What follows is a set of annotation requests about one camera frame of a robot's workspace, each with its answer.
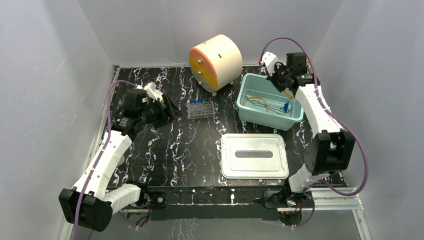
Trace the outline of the clear graduated cylinder blue base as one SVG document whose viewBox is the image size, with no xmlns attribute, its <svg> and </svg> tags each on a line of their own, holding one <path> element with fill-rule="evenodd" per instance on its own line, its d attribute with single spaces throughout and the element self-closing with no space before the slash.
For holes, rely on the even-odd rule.
<svg viewBox="0 0 424 240">
<path fill-rule="evenodd" d="M 262 106 L 266 109 L 266 111 L 272 111 L 274 113 L 277 113 L 278 115 L 285 115 L 290 112 L 290 103 L 286 102 L 282 106 L 272 106 L 266 103 L 262 103 Z"/>
</svg>

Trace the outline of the metal crucible tongs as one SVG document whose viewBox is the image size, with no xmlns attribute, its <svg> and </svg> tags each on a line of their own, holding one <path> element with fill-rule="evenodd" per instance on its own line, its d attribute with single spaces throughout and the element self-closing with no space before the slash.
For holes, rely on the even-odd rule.
<svg viewBox="0 0 424 240">
<path fill-rule="evenodd" d="M 246 98 L 243 101 L 243 105 L 245 106 L 247 104 L 247 102 L 253 104 L 254 106 L 260 106 L 260 107 L 265 108 L 266 112 L 272 111 L 272 112 L 275 112 L 275 113 L 280 114 L 280 115 L 285 115 L 287 113 L 286 111 L 284 111 L 284 109 L 278 109 L 278 108 L 275 108 L 273 106 L 270 106 L 270 105 L 268 105 L 268 103 L 266 101 L 259 99 L 259 98 Z"/>
</svg>

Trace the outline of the white bin lid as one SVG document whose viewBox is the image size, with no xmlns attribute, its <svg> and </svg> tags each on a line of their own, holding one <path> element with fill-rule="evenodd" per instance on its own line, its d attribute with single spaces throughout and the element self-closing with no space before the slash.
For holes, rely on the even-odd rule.
<svg viewBox="0 0 424 240">
<path fill-rule="evenodd" d="M 227 179 L 285 180 L 284 139 L 275 133 L 227 133 L 221 137 L 221 174 Z"/>
</svg>

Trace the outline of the tan rubber tubing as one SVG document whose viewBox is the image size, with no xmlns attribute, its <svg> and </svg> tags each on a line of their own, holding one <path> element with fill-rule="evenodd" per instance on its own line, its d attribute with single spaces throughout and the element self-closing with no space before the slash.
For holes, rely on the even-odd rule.
<svg viewBox="0 0 424 240">
<path fill-rule="evenodd" d="M 250 102 L 251 104 L 255 106 L 262 106 L 262 103 L 268 104 L 262 97 L 259 96 L 245 96 L 242 102 L 242 105 L 245 106 L 247 102 Z"/>
</svg>

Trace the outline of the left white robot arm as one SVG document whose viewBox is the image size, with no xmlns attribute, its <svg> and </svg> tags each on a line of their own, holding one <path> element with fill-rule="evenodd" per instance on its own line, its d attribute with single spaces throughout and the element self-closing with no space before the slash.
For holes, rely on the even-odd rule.
<svg viewBox="0 0 424 240">
<path fill-rule="evenodd" d="M 128 180 L 107 192 L 108 183 L 124 153 L 146 125 L 158 129 L 181 116 L 168 94 L 143 88 L 130 89 L 122 106 L 111 115 L 104 138 L 87 169 L 72 188 L 64 188 L 59 194 L 65 220 L 102 232 L 112 216 L 123 208 L 147 206 L 151 198 L 145 183 Z"/>
</svg>

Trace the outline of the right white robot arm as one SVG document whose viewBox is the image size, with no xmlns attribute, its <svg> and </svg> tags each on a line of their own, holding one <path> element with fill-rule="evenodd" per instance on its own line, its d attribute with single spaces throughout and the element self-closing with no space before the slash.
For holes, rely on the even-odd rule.
<svg viewBox="0 0 424 240">
<path fill-rule="evenodd" d="M 312 130 L 313 140 L 306 150 L 302 167 L 288 179 L 290 188 L 282 192 L 282 202 L 295 207 L 302 199 L 301 192 L 322 179 L 348 168 L 355 138 L 328 113 L 322 99 L 322 88 L 307 65 L 303 52 L 288 53 L 286 63 L 267 51 L 261 58 L 267 70 L 267 80 L 284 93 L 290 91 L 303 108 Z"/>
</svg>

